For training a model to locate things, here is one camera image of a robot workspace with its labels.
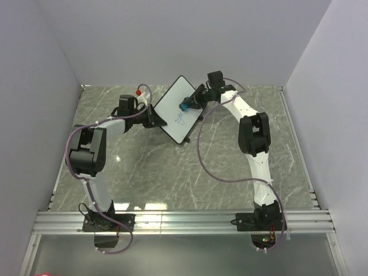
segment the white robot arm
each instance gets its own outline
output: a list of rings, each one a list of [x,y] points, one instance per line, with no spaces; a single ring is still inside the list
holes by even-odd
[[[221,103],[229,101],[237,94],[236,90],[230,90],[221,95]],[[253,117],[257,115],[257,111],[250,107],[245,100],[243,100],[239,95],[236,98],[224,105],[231,114],[237,119],[240,123],[240,120],[247,117]],[[268,182],[271,182],[270,175],[270,167],[269,167],[269,153],[268,152],[259,152],[255,156],[247,153],[246,157],[249,161],[249,165],[251,167],[252,177],[264,179]],[[262,206],[263,204],[271,205],[276,200],[276,196],[272,192],[271,188],[263,183],[258,183],[258,181],[254,182],[254,203],[258,206]]]

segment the black mounting bracket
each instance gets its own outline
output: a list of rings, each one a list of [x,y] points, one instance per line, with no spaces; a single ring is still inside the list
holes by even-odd
[[[107,212],[103,212],[104,215],[124,224],[131,231],[134,229],[135,214],[116,214],[114,208],[114,202]],[[114,235],[96,235],[94,237],[94,244],[98,248],[114,248],[118,242],[119,232],[128,232],[127,229],[120,227],[119,225],[113,223],[102,217],[98,212],[93,212],[88,209],[88,214],[85,217],[82,227],[83,232],[114,232]]]
[[[282,213],[279,209],[279,204],[275,200],[270,205],[263,204],[255,205],[253,213],[236,213],[235,219],[231,224],[236,225],[238,232],[254,232],[254,231],[269,231],[271,226],[275,226],[275,231],[282,230]]]

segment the wire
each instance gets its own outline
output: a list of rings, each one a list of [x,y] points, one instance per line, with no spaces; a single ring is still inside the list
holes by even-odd
[[[81,131],[83,129],[97,127],[98,125],[101,125],[101,124],[103,124],[105,122],[108,122],[108,121],[125,120],[125,119],[134,118],[134,117],[137,117],[137,116],[141,115],[143,112],[145,112],[148,109],[148,107],[151,104],[151,102],[152,102],[152,91],[151,91],[151,88],[147,84],[144,84],[144,83],[138,85],[137,90],[139,90],[139,88],[141,88],[142,86],[146,87],[148,89],[149,94],[151,95],[150,98],[149,98],[149,101],[148,101],[148,105],[142,111],[138,112],[137,114],[130,115],[130,116],[125,116],[125,117],[111,117],[111,118],[104,119],[101,122],[98,122],[98,123],[95,123],[95,124],[80,126],[79,128],[74,129],[74,131],[72,131],[72,133],[69,135],[69,138],[67,140],[67,144],[66,144],[66,147],[65,147],[65,161],[67,163],[67,167],[69,169],[69,172],[70,172],[70,174],[75,179],[84,181],[84,184],[87,187],[87,191],[88,191],[88,194],[89,194],[89,196],[91,198],[91,201],[94,203],[94,207],[96,208],[96,211],[103,218],[105,218],[105,219],[107,219],[107,220],[109,220],[109,221],[111,221],[111,222],[113,222],[113,223],[115,223],[115,224],[123,227],[124,229],[126,229],[131,234],[131,240],[129,241],[128,245],[126,247],[124,247],[123,249],[120,249],[120,250],[117,250],[117,251],[104,251],[104,250],[102,250],[100,248],[97,249],[98,251],[100,251],[100,252],[102,252],[104,254],[119,254],[119,253],[124,252],[125,250],[127,250],[131,246],[131,244],[133,243],[133,232],[131,231],[131,229],[129,227],[127,227],[123,223],[120,223],[119,221],[114,220],[113,218],[108,217],[107,215],[105,215],[105,214],[102,213],[102,210],[99,208],[98,203],[96,202],[95,197],[94,197],[94,195],[92,193],[89,179],[86,178],[86,177],[80,177],[80,176],[76,175],[75,172],[73,172],[73,169],[72,169],[71,164],[70,164],[70,157],[69,157],[70,144],[71,144],[71,140],[74,137],[74,135],[76,135],[79,131]]]
[[[242,93],[245,93],[246,92],[246,89],[237,81],[233,80],[233,79],[229,79],[229,78],[224,78],[225,80],[228,80],[228,81],[231,81],[235,84],[237,84],[238,86],[240,86],[241,89],[243,89],[242,92],[238,92],[234,95],[234,97],[232,97],[230,100],[228,101],[225,101],[225,102],[222,102],[216,106],[214,106],[210,111],[207,112],[207,114],[205,115],[205,117],[203,118],[202,120],[202,124],[200,126],[200,129],[198,131],[198,135],[197,135],[197,155],[198,155],[198,159],[200,161],[200,164],[203,168],[203,170],[212,178],[216,179],[217,181],[220,181],[220,182],[225,182],[225,183],[238,183],[238,182],[245,182],[245,181],[259,181],[261,182],[262,184],[264,185],[267,185],[270,187],[270,189],[272,190],[272,192],[275,194],[275,197],[277,199],[277,201],[279,202],[280,204],[280,208],[281,208],[281,213],[282,213],[282,229],[281,229],[281,234],[280,234],[280,238],[276,241],[276,243],[270,247],[268,249],[268,251],[270,250],[273,250],[276,248],[276,246],[279,245],[280,241],[282,240],[282,237],[283,237],[283,233],[285,231],[285,213],[284,213],[284,209],[283,209],[283,206],[282,206],[282,202],[281,202],[281,199],[279,197],[279,195],[277,194],[275,188],[273,188],[273,186],[271,185],[270,182],[264,180],[264,179],[261,179],[261,178],[254,178],[254,177],[251,177],[251,178],[243,178],[243,179],[235,179],[235,180],[232,180],[232,179],[223,179],[223,178],[220,178],[220,177],[217,177],[215,176],[214,174],[212,174],[208,169],[207,167],[205,166],[204,164],[204,161],[202,159],[202,156],[201,156],[201,152],[200,152],[200,138],[201,138],[201,133],[202,133],[202,129],[203,129],[203,126],[205,124],[205,121],[207,120],[208,116],[213,113],[217,108],[221,107],[221,106],[224,106],[230,102],[232,102],[239,94],[242,94]]]
[[[78,210],[79,210],[79,212],[85,217],[85,219],[87,220],[87,221],[90,221],[90,219],[81,211],[81,205],[84,205],[84,207],[86,207],[86,209],[87,209],[87,211],[88,211],[88,207],[87,207],[87,205],[86,204],[84,204],[83,202],[81,202],[80,204],[78,204]]]
[[[111,116],[115,116],[115,112],[117,111],[118,107],[114,108],[114,110],[111,112]]]
[[[143,104],[143,105],[144,105],[144,102],[140,102],[140,103],[138,103],[138,105],[137,105],[137,107],[136,107],[136,109],[137,109],[137,110],[139,110],[138,106],[140,106],[140,104]]]

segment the black joint bracket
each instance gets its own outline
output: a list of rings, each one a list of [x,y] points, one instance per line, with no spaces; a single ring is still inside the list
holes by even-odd
[[[83,129],[73,136],[69,159],[74,173],[95,177],[96,173],[102,171],[106,163],[106,133],[105,128],[90,128]],[[90,144],[90,148],[82,147],[87,144]]]
[[[254,157],[260,152],[269,151],[271,134],[269,117],[265,112],[240,119],[238,143],[242,153]]]

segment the white wall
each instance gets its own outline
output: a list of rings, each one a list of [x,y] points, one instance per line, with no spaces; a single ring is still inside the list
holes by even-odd
[[[50,199],[80,86],[36,3],[0,1],[0,274]]]
[[[368,275],[368,2],[333,0],[286,85],[317,196],[351,275]]]
[[[285,85],[331,0],[36,0],[78,81]]]

